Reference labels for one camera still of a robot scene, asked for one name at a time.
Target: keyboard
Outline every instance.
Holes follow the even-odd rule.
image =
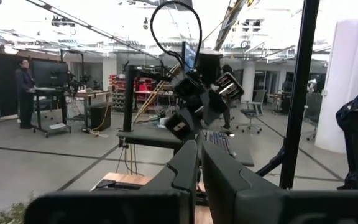
[[[229,155],[233,156],[233,153],[230,150],[229,138],[227,137],[227,134],[216,131],[207,131],[205,135],[205,140],[212,142],[213,144],[219,146],[221,149],[227,152]]]

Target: person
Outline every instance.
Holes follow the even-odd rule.
[[[34,110],[34,79],[29,70],[29,61],[26,59],[19,61],[19,66],[15,71],[17,95],[19,99],[19,119],[21,129],[31,129],[31,118]]]
[[[230,73],[231,75],[233,75],[233,69],[228,64],[225,64],[225,65],[222,66],[222,75],[224,75],[225,73]],[[223,112],[224,126],[222,128],[225,129],[225,131],[230,131],[230,119],[231,119],[230,106],[231,106],[231,101],[229,99],[227,99],[227,105],[228,105],[227,110]]]

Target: black partition wall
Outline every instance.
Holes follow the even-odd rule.
[[[15,70],[24,57],[0,54],[0,110],[1,117],[17,114]]]

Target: white column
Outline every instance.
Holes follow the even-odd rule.
[[[110,75],[117,75],[117,55],[110,54],[103,58],[103,90],[108,90],[110,86]]]
[[[358,95],[358,16],[336,24],[324,89],[315,144],[345,152],[344,135],[335,114]]]
[[[252,95],[254,94],[255,62],[244,61],[243,65],[242,88],[244,89],[244,94],[241,96],[241,101],[252,101]]]
[[[282,90],[283,83],[287,77],[287,69],[281,68],[280,73],[278,74],[278,90]]]

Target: ceiling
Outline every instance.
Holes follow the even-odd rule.
[[[159,1],[168,0],[84,0],[81,4],[75,0],[44,0],[56,9],[55,13],[29,1],[39,2],[3,0],[0,5],[0,44],[51,54],[57,54],[62,48],[98,55],[137,52],[155,58],[162,53],[152,39],[149,23]],[[280,62],[295,57],[302,0],[255,0],[250,6],[247,5],[250,0],[182,1],[192,5],[199,14],[203,37],[208,36],[203,47],[216,46],[222,29],[212,31],[224,20],[230,6],[242,2],[244,6],[238,17],[229,23],[233,26],[229,26],[227,37],[223,38],[218,50],[226,57],[243,60]],[[327,13],[332,8],[331,3],[332,0],[321,1],[315,37],[316,60],[328,59],[336,21]],[[56,14],[70,20],[63,21],[59,17],[53,26]],[[93,30],[81,24],[91,25]],[[184,8],[163,8],[155,17],[154,27],[157,38],[169,50],[180,51],[184,40],[197,44],[196,19]]]

